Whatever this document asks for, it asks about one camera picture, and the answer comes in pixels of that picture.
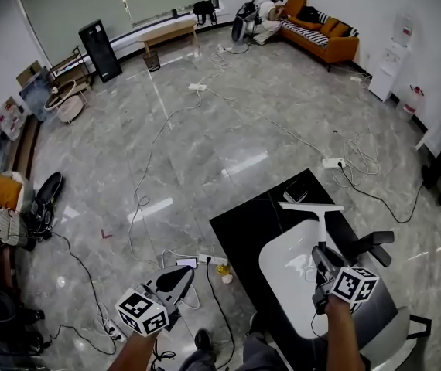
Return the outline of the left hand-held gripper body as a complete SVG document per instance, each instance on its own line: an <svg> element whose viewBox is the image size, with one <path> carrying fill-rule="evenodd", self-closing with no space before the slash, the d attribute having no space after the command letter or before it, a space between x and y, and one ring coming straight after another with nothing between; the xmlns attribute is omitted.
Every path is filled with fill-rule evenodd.
<svg viewBox="0 0 441 371"><path fill-rule="evenodd" d="M121 320L143 337L170 331L180 318L177 307L167 307L166 303L153 294L146 286L129 288L115 304Z"/></svg>

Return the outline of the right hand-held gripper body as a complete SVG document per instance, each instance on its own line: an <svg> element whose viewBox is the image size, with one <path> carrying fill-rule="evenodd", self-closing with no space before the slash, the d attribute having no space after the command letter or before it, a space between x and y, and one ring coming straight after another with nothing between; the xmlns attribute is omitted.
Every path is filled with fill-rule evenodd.
<svg viewBox="0 0 441 371"><path fill-rule="evenodd" d="M354 306L370 299L380 277L362 267L341 267L336 273L319 272L320 284L316 286L312 296L313 304L318 315L322 315L333 295Z"/></svg>

